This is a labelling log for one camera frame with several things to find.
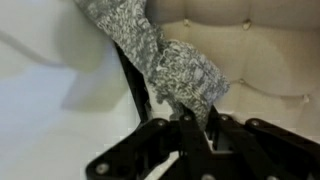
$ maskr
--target button tufting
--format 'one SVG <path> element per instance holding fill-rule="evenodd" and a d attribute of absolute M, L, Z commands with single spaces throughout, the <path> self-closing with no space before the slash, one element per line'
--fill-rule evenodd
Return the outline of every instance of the button tufting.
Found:
<path fill-rule="evenodd" d="M 310 102 L 309 95 L 308 95 L 308 94 L 305 94 L 305 95 L 303 96 L 303 103 L 304 103 L 304 104 L 307 104 L 307 103 L 309 103 L 309 102 Z"/>
<path fill-rule="evenodd" d="M 246 83 L 246 82 L 244 81 L 244 79 L 240 79 L 240 80 L 239 80 L 239 83 L 240 83 L 240 84 L 244 84 L 244 83 Z"/>
<path fill-rule="evenodd" d="M 243 30 L 247 31 L 250 29 L 251 25 L 252 25 L 252 22 L 250 19 L 248 19 L 243 22 L 242 28 L 243 28 Z"/>
<path fill-rule="evenodd" d="M 189 19 L 184 19 L 183 20 L 183 25 L 186 26 L 186 27 L 190 27 Z"/>

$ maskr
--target beige upholstery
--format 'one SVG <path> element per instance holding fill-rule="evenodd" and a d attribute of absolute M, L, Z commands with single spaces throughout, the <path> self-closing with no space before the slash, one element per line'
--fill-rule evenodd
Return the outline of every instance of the beige upholstery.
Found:
<path fill-rule="evenodd" d="M 231 81 L 216 107 L 320 142 L 319 0 L 150 0 L 150 21 L 189 42 Z M 153 111 L 167 105 L 151 100 Z"/>

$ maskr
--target patterned fabric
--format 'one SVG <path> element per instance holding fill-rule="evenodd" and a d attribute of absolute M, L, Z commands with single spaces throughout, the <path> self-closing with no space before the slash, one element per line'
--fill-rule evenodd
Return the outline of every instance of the patterned fabric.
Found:
<path fill-rule="evenodd" d="M 229 89 L 205 55 L 190 44 L 164 39 L 162 30 L 145 17 L 147 0 L 75 1 L 144 75 L 159 103 L 166 100 L 176 114 L 182 113 L 182 103 L 205 128 L 213 102 Z"/>

